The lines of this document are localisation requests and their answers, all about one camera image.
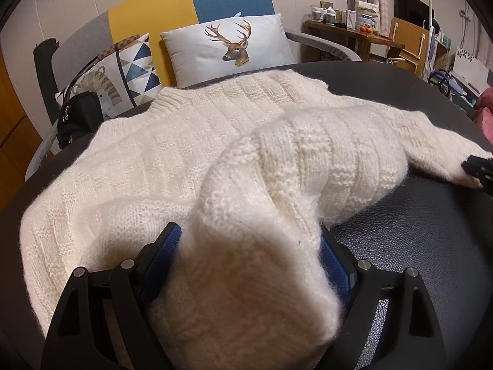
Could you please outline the cream knitted sweater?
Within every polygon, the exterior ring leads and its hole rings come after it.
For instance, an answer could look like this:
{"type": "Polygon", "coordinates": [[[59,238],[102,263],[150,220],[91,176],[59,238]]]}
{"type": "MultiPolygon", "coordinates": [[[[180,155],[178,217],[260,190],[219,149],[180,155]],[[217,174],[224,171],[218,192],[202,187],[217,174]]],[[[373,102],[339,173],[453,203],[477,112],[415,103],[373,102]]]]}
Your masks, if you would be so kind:
{"type": "Polygon", "coordinates": [[[150,322],[181,369],[307,369],[342,317],[321,226],[394,190],[410,167],[477,188],[491,153],[419,111],[350,96],[291,70],[164,88],[111,119],[25,211],[20,247],[42,331],[76,266],[112,268],[181,226],[150,322]]]}

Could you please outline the pink quilted blanket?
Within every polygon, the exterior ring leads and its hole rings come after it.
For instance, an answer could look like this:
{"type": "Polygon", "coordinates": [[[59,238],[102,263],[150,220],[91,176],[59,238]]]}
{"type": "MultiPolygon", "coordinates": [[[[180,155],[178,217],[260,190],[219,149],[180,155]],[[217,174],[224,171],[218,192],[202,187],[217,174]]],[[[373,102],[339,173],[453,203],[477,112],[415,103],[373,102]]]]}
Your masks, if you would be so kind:
{"type": "Polygon", "coordinates": [[[492,133],[492,98],[493,88],[487,88],[475,103],[474,123],[488,135],[492,133]]]}

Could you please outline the white paper bag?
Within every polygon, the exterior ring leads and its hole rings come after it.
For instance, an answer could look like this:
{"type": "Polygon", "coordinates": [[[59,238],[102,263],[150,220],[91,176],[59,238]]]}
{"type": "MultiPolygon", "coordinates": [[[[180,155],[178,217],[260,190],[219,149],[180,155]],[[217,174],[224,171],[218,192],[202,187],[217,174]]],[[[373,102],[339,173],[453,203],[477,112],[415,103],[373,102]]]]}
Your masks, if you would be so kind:
{"type": "Polygon", "coordinates": [[[490,87],[488,68],[462,48],[457,48],[454,54],[451,74],[477,97],[490,87]]]}

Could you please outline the wooden chair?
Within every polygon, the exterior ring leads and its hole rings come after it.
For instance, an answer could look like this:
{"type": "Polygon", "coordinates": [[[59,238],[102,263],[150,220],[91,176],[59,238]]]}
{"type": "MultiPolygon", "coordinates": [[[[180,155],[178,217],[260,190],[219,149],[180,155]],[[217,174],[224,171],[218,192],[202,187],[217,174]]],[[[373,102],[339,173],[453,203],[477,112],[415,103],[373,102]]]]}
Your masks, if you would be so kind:
{"type": "Polygon", "coordinates": [[[421,78],[425,67],[429,31],[403,19],[393,18],[389,37],[393,42],[404,47],[390,47],[387,52],[387,63],[410,71],[414,76],[421,78]]]}

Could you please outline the black handbag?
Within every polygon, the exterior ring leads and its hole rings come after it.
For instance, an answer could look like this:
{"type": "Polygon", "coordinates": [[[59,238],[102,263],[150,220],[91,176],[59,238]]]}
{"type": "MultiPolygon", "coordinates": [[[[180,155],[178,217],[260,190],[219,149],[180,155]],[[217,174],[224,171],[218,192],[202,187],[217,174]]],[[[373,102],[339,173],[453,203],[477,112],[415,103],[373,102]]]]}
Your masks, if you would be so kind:
{"type": "Polygon", "coordinates": [[[63,150],[86,134],[98,130],[104,122],[100,100],[95,92],[75,94],[63,103],[57,124],[59,148],[63,150]]]}

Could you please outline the wooden side table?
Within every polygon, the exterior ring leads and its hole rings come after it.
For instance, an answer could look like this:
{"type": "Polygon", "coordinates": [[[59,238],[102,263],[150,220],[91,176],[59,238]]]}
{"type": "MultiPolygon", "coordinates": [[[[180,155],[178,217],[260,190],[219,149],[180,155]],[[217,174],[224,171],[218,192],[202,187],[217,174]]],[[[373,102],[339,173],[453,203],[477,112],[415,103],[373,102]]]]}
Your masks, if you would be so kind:
{"type": "Polygon", "coordinates": [[[373,44],[386,47],[388,49],[387,58],[398,57],[405,48],[404,44],[395,42],[389,37],[338,28],[332,24],[312,20],[306,20],[303,29],[313,36],[333,42],[342,42],[345,47],[358,54],[363,61],[370,61],[370,49],[373,44]]]}

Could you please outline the black television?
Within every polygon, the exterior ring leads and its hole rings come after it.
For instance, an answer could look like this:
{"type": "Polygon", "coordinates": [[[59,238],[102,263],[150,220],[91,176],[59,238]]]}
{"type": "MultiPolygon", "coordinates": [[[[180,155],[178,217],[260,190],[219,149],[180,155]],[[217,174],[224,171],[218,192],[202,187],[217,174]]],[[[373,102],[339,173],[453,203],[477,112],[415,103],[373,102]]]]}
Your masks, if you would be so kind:
{"type": "Polygon", "coordinates": [[[398,19],[429,29],[430,7],[420,0],[394,0],[394,15],[398,19]]]}

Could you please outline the wooden wardrobe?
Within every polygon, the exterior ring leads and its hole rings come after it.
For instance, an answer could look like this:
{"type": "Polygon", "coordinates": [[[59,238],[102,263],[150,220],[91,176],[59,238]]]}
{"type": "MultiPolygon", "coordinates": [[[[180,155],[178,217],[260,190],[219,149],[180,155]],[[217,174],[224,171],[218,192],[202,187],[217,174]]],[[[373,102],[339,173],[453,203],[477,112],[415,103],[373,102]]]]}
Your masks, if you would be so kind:
{"type": "Polygon", "coordinates": [[[3,209],[24,184],[27,167],[42,139],[27,117],[0,63],[0,205],[3,209]]]}

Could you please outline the triangle pattern pillow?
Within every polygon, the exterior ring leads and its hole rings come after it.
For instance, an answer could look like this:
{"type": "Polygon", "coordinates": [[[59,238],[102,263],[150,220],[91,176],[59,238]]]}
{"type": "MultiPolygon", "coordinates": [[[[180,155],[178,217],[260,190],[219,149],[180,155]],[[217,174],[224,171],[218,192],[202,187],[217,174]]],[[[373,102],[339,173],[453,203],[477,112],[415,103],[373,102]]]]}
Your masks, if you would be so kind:
{"type": "Polygon", "coordinates": [[[54,94],[59,105],[64,97],[94,92],[105,119],[154,101],[163,86],[152,59],[149,34],[133,35],[107,48],[67,88],[69,92],[54,94]]]}

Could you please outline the white deer print pillow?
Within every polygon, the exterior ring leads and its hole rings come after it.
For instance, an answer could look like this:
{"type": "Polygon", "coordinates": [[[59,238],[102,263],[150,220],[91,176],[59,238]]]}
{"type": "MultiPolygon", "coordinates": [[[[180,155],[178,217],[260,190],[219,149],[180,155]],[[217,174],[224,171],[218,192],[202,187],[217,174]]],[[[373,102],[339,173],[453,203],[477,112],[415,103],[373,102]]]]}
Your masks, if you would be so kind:
{"type": "Polygon", "coordinates": [[[279,14],[223,18],[161,34],[177,86],[294,63],[279,14]]]}

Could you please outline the grey yellow blue sofa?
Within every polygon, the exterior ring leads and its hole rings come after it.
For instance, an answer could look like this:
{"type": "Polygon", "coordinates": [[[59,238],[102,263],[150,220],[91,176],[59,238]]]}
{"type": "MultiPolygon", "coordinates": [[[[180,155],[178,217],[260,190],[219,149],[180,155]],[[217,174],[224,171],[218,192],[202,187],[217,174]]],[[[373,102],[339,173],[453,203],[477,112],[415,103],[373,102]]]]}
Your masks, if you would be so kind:
{"type": "Polygon", "coordinates": [[[52,127],[27,175],[53,145],[152,103],[164,87],[292,65],[291,43],[358,59],[340,44],[285,29],[272,0],[128,0],[63,42],[46,39],[33,56],[52,127]]]}

